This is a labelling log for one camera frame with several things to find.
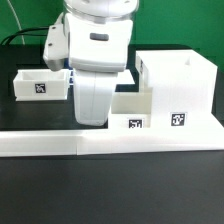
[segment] black cable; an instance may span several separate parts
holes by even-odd
[[[4,42],[6,41],[5,45],[9,45],[14,38],[16,38],[17,36],[26,35],[25,34],[26,32],[41,31],[41,30],[48,30],[48,29],[49,29],[49,27],[47,27],[47,26],[23,29],[23,30],[16,32],[13,35],[10,35],[10,36],[4,38],[0,44],[3,45]],[[26,36],[42,36],[42,35],[28,34]]]

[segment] white box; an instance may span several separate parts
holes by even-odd
[[[70,71],[62,69],[18,70],[13,80],[17,101],[66,100]]]

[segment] black table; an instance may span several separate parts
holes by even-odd
[[[31,122],[35,104],[26,112],[27,105],[12,103],[17,69],[45,68],[41,54],[40,46],[0,48],[1,131],[77,128],[69,123],[70,100],[43,103],[52,117],[43,126]],[[222,80],[219,73],[213,107],[220,122]],[[64,117],[51,107],[64,108]],[[222,224],[224,151],[1,158],[0,223]]]

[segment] small white tray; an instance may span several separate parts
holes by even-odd
[[[66,100],[70,71],[62,69],[18,70],[13,80],[17,101]]]

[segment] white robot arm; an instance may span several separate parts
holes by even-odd
[[[138,0],[64,0],[63,23],[51,26],[44,60],[58,71],[68,58],[74,69],[75,116],[79,123],[103,125],[127,49]]]

